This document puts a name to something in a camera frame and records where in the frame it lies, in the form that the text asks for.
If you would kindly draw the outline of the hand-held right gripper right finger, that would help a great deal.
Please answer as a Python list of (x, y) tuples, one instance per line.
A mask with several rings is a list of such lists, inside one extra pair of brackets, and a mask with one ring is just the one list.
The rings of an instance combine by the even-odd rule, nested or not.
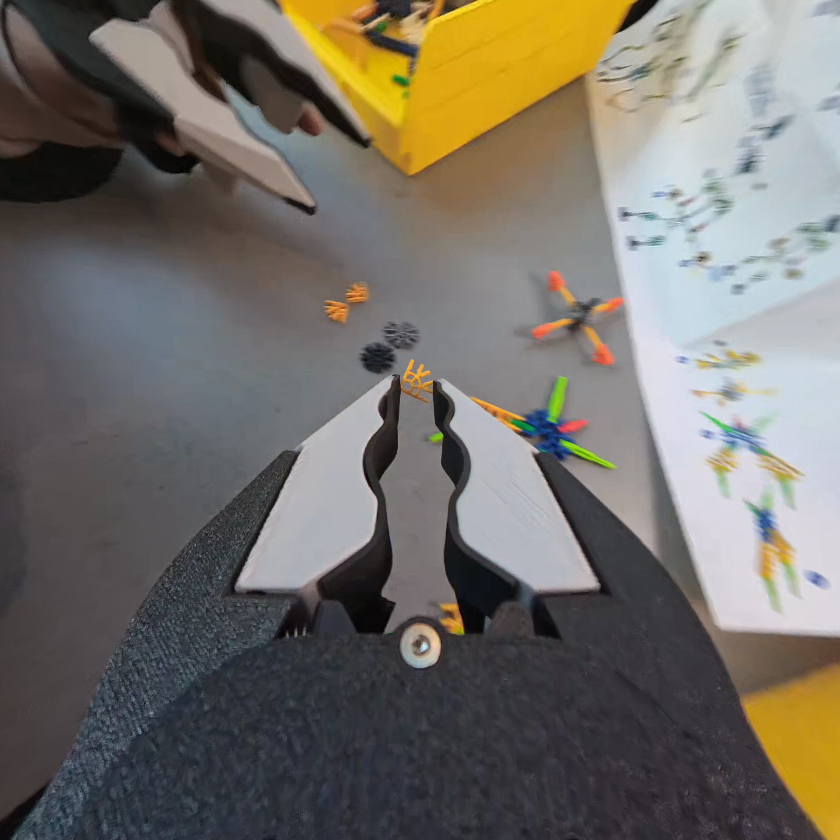
[(599, 594), (538, 450), (449, 381), (436, 380), (433, 396), (454, 486), (444, 568), (465, 634), (483, 633), (505, 603), (534, 616), (547, 598)]

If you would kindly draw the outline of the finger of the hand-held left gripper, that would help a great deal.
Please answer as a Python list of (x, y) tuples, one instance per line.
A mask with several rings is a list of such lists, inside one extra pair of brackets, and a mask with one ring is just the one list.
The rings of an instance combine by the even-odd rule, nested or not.
[(308, 82), (308, 102), (317, 108), (324, 120), (330, 123), (335, 129), (344, 134), (345, 137), (363, 148), (371, 145), (372, 138), (364, 123), (350, 105), (335, 80), (324, 69), (319, 59), (315, 56), (306, 40), (298, 33), (290, 18), (274, 2), (264, 1), (199, 1), (199, 2), (222, 2), (227, 7), (234, 6), (234, 15), (245, 15), (255, 22), (255, 26), (261, 34), (267, 35), (274, 18), (269, 13), (278, 13), (279, 24), (287, 27), (287, 47), (283, 47), (283, 53), (287, 56), (295, 54), (297, 60), (306, 67), (306, 81)]
[(202, 88), (172, 43), (146, 24), (113, 19), (90, 42), (169, 111), (183, 148), (313, 215), (317, 203), (285, 157), (242, 125), (229, 105)]

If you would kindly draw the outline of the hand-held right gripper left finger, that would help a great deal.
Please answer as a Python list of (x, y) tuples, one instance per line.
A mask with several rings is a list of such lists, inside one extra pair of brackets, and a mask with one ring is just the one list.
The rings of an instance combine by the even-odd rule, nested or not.
[(293, 451), (235, 594), (290, 598), (295, 628), (314, 629), (335, 603), (355, 632), (384, 632), (394, 603), (383, 595), (393, 553), (382, 477), (397, 452), (401, 393), (387, 376)]

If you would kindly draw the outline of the yellow plastic bin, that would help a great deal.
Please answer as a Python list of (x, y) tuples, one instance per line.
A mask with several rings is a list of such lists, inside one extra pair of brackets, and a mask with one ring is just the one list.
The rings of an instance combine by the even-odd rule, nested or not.
[(839, 664), (742, 699), (778, 775), (828, 839), (839, 838)]
[(629, 1), (477, 1), (430, 24), (408, 89), (406, 59), (337, 18), (374, 1), (282, 1), (398, 170), (414, 175), (592, 70)]

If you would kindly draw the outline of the pile of green red pieces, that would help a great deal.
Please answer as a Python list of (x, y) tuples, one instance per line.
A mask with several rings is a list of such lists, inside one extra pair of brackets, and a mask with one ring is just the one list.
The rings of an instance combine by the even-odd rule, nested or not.
[(374, 1), (333, 23), (361, 37), (372, 47), (405, 58), (406, 69), (393, 75), (392, 81), (406, 90), (417, 68), (419, 50), (429, 26), (468, 4), (458, 1)]

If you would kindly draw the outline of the blue green assembly with red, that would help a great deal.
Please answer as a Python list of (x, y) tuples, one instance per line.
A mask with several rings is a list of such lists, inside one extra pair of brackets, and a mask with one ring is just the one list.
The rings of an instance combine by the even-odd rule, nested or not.
[(601, 458), (576, 442), (574, 436), (585, 429), (588, 422), (584, 419), (564, 419), (563, 410), (568, 383), (566, 376), (558, 376), (554, 381), (546, 407), (535, 409), (525, 416), (474, 396), (469, 399), (514, 434), (529, 440), (539, 452), (549, 454), (559, 461), (574, 456), (605, 469), (615, 469), (614, 463)]

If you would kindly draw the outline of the orange grey cross assembly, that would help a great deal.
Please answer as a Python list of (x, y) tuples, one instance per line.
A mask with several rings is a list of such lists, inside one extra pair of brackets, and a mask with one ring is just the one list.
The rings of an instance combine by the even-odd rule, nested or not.
[(560, 331), (580, 334), (588, 342), (590, 358), (602, 367), (612, 367), (615, 363), (613, 352), (602, 341), (595, 330), (595, 321), (601, 316), (618, 312), (622, 309), (624, 299), (613, 297), (606, 300), (600, 298), (578, 299), (569, 289), (564, 276), (558, 270), (551, 270), (546, 277), (547, 290), (555, 296), (559, 295), (565, 305), (562, 318), (544, 322), (533, 327), (530, 335), (535, 340), (546, 340)]

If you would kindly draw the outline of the white building instruction sheet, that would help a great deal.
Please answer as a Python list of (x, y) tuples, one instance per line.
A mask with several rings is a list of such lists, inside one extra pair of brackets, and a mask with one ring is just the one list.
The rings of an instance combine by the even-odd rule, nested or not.
[(838, 637), (838, 2), (657, 2), (587, 80), (637, 377), (710, 614)]

